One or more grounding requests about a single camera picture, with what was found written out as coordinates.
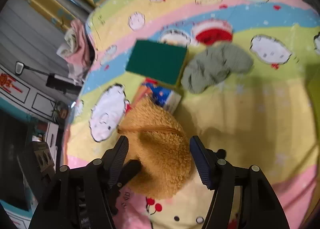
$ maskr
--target snack package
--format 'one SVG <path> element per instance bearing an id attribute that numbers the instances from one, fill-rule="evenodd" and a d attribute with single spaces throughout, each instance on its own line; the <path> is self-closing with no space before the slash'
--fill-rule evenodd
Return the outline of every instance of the snack package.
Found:
<path id="1" fill-rule="evenodd" d="M 175 91 L 158 86 L 156 81 L 146 79 L 138 88 L 130 105 L 131 108 L 134 108 L 137 102 L 145 96 L 149 96 L 156 105 L 171 114 L 174 113 L 181 100 L 181 95 Z"/>

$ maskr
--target silver screw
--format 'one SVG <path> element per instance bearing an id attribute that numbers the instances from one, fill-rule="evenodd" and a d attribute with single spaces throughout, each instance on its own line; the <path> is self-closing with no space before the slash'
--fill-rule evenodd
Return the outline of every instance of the silver screw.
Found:
<path id="1" fill-rule="evenodd" d="M 68 169 L 68 166 L 67 166 L 67 165 L 63 165 L 63 166 L 61 166 L 61 167 L 59 168 L 59 170 L 60 170 L 61 172 L 65 172 L 67 169 Z"/>
<path id="2" fill-rule="evenodd" d="M 223 166 L 223 165 L 226 165 L 226 163 L 227 163 L 227 162 L 226 162 L 224 159 L 218 159 L 218 164 L 219 164 L 219 165 L 222 165 L 222 166 Z"/>
<path id="3" fill-rule="evenodd" d="M 93 164 L 94 165 L 100 165 L 102 163 L 102 160 L 101 159 L 95 159 L 94 161 L 93 161 Z"/>
<path id="4" fill-rule="evenodd" d="M 253 165 L 251 168 L 252 168 L 252 170 L 255 171 L 255 172 L 257 172 L 257 171 L 260 170 L 260 168 L 259 168 L 258 166 L 256 166 L 256 165 Z"/>

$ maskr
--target dark green rectangular object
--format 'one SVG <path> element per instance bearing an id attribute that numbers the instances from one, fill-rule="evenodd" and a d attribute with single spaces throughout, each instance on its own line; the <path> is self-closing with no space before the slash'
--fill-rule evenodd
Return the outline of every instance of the dark green rectangular object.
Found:
<path id="1" fill-rule="evenodd" d="M 180 78 L 186 53 L 186 47 L 137 40 L 126 71 L 166 84 L 176 85 Z"/>

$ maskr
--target brown fluffy fabric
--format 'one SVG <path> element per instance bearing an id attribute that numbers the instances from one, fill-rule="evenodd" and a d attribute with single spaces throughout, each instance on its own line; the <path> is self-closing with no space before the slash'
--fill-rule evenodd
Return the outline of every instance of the brown fluffy fabric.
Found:
<path id="1" fill-rule="evenodd" d="M 175 195 L 191 169 L 189 142 L 175 118 L 145 97 L 127 113 L 118 132 L 129 139 L 126 161 L 138 159 L 142 164 L 128 186 L 154 199 Z"/>

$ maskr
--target cartoon eye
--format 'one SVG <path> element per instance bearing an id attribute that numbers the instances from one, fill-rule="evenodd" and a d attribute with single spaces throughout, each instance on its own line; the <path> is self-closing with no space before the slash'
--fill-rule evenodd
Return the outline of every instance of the cartoon eye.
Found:
<path id="1" fill-rule="evenodd" d="M 197 217 L 196 222 L 197 222 L 197 224 L 202 224 L 204 222 L 203 217 Z"/>

